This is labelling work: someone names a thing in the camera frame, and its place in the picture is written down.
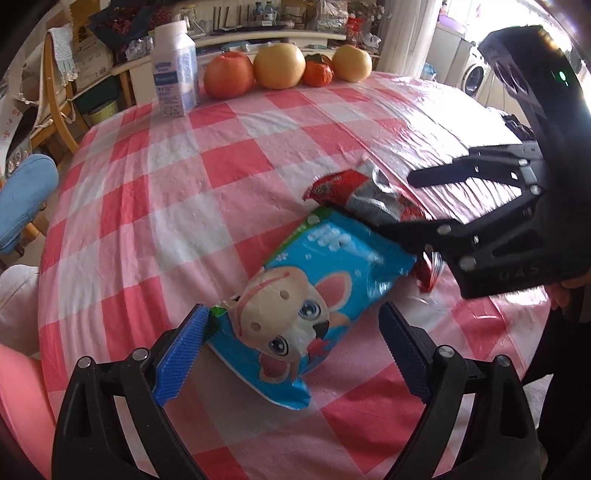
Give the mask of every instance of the black pants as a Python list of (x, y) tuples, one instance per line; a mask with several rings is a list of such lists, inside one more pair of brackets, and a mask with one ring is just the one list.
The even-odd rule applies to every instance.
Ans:
[(591, 323), (550, 313), (523, 384), (547, 374), (554, 378), (538, 429), (548, 453), (543, 478), (591, 478)]

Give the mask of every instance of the blue cushion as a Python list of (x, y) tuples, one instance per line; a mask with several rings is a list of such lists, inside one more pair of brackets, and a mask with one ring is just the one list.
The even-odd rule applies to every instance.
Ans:
[(0, 253), (10, 253), (27, 223), (57, 188), (56, 164), (46, 155), (31, 155), (0, 190)]

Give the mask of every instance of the white carton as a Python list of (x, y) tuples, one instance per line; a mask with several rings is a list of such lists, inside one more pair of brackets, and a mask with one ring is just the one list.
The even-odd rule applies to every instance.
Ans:
[(187, 115), (199, 105), (201, 98), (195, 43), (187, 35), (184, 21), (156, 28), (151, 59), (162, 115)]

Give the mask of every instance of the pink checkered tablecloth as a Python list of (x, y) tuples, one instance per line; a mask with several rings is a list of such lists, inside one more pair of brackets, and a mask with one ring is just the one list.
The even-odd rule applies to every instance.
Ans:
[[(93, 127), (61, 187), (41, 266), (41, 357), (54, 412), (79, 357), (122, 359), (195, 303), (240, 292), (314, 209), (301, 195), (316, 176), (369, 155), (408, 188), (411, 169), (517, 142), (461, 91), (380, 73), (360, 84), (205, 99), (178, 119), (142, 105)], [(466, 221), (514, 193), (471, 180), (411, 194), (440, 218)], [(540, 289), (461, 300), (448, 270), (430, 294), (402, 278), (389, 297), (436, 343), (477, 359), (505, 353), (520, 375), (548, 313)], [(306, 376), (313, 399), (301, 411), (267, 402), (204, 348), (166, 410), (209, 478), (383, 478), (423, 406), (404, 386), (376, 311)], [(457, 453), (470, 402), (440, 470)], [(119, 409), (139, 466), (153, 472), (124, 402)]]

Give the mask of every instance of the cartoon dog print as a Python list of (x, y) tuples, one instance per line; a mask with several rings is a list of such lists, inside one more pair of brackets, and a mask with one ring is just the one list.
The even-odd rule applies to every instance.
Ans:
[(261, 271), (240, 297), (226, 302), (236, 338), (260, 352), (261, 380), (294, 380), (301, 358), (326, 354), (322, 339), (329, 328), (350, 323), (338, 310), (349, 301), (351, 288), (344, 271), (312, 285), (301, 269), (277, 267)]

